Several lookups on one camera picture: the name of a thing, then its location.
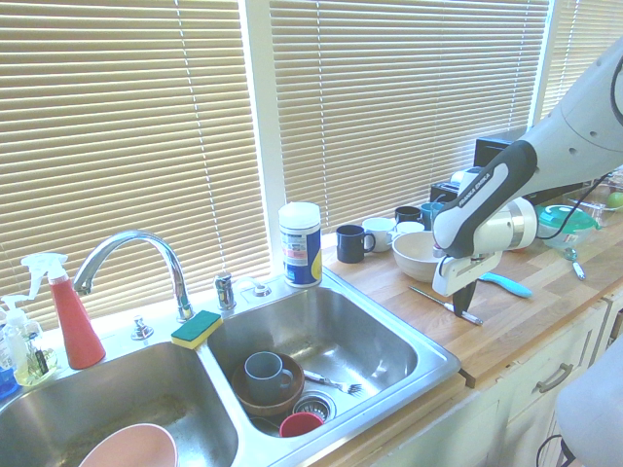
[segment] green and yellow sponge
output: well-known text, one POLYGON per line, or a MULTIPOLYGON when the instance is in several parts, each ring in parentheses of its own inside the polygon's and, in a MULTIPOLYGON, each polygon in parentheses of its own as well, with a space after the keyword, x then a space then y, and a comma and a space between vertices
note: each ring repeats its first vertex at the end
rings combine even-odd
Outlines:
POLYGON ((171 334, 171 342, 182 347, 197 348, 223 324, 220 314, 202 310, 171 334))

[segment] cable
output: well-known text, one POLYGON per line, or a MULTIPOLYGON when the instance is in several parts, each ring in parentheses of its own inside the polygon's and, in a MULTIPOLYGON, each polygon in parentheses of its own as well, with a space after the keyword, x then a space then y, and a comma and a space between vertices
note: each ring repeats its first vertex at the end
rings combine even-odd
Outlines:
POLYGON ((554 238, 556 235, 558 235, 560 232, 563 231, 563 229, 565 228, 565 225, 567 224, 567 221, 571 218, 571 215, 573 214, 573 212, 575 212, 575 209, 577 209, 577 206, 579 206, 582 201, 588 197, 591 192, 593 190, 595 190, 597 188, 597 186, 602 183, 605 178, 609 175, 609 173, 607 173, 606 175, 604 175, 602 178, 600 178, 596 183, 593 184, 593 186, 590 188, 590 190, 588 192, 586 192, 584 195, 582 195, 582 198, 580 198, 577 203, 575 204, 575 206, 573 207, 573 209, 569 212, 569 214, 567 215, 567 217, 565 218, 565 221, 563 222, 563 224, 560 226, 560 228, 556 231, 556 233, 554 233, 553 235, 549 235, 549 236, 536 236, 536 238, 540 238, 541 240, 550 240, 552 238, 554 238))
POLYGON ((541 452, 543 451, 543 448, 545 448, 545 446, 552 441, 555 438, 562 438, 563 435, 552 435, 549 438, 547 438, 543 444, 538 448, 538 451, 536 452, 536 467, 538 467, 538 460, 540 459, 541 456, 541 452))

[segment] plastic bottle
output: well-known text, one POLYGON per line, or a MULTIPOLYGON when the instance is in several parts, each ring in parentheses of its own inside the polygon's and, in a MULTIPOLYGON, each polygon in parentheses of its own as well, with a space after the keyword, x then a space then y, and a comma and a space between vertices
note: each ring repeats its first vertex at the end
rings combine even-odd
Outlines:
POLYGON ((34 386, 45 381, 56 370, 56 354, 41 347, 43 331, 36 321, 28 319, 16 302, 28 300, 24 295, 5 296, 7 324, 2 330, 13 363, 14 377, 21 386, 34 386))
POLYGON ((312 202, 282 206, 279 229, 286 282, 293 287, 311 287, 320 282, 320 207, 312 202))
POLYGON ((0 325, 0 400, 9 397, 19 389, 19 384, 13 376, 13 362, 9 347, 4 340, 4 326, 4 324, 0 325))
POLYGON ((103 359, 106 351, 62 266, 65 261, 66 255, 38 253, 25 257, 21 263, 30 269, 32 299, 39 291, 43 276, 48 276, 69 366, 74 370, 83 370, 103 359))

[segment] dish soap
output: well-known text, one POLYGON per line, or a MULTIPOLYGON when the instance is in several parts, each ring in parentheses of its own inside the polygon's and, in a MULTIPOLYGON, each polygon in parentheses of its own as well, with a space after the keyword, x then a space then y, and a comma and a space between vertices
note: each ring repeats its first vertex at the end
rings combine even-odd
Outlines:
POLYGON ((56 370, 56 354, 41 347, 43 331, 39 323, 26 317, 16 302, 28 300, 25 295, 0 299, 7 304, 7 324, 2 330, 13 363, 14 377, 20 386, 34 386, 45 381, 56 370))

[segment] stainless steel sink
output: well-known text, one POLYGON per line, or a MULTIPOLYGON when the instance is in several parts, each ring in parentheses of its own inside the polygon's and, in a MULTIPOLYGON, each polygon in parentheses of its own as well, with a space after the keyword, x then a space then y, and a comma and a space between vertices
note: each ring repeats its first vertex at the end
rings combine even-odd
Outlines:
MULTIPOLYGON (((281 279, 270 285, 267 298, 242 293, 244 301, 238 300, 235 312, 208 338, 222 380, 251 353, 271 350, 290 355, 305 370, 359 383, 364 390, 356 397, 306 381, 304 396, 328 400, 333 413, 320 428, 288 439, 275 437, 284 415, 248 417, 236 404, 245 440, 239 455, 263 453, 254 465, 307 465, 459 369, 454 355, 328 270, 320 285, 309 289, 294 289, 281 279)), ((212 363, 206 363, 216 377, 212 363)))
POLYGON ((103 363, 59 371, 0 403, 0 467, 77 467, 106 436, 138 422, 171 433, 180 467, 309 465, 459 369, 454 355, 327 269, 309 289, 281 277, 270 286, 268 297, 237 293, 236 308, 196 351, 170 343, 179 326, 173 312, 145 316, 155 330, 147 341, 132 341, 124 323, 103 339, 103 363), (258 350, 286 353, 363 391, 355 397, 306 382, 303 397, 326 402, 330 416, 306 435, 276 437, 286 414, 249 417, 229 383, 236 365, 258 350))
POLYGON ((78 467, 108 435, 142 422, 168 430, 180 466, 236 456, 237 430, 197 353, 164 342, 15 399, 0 413, 0 466, 78 467))

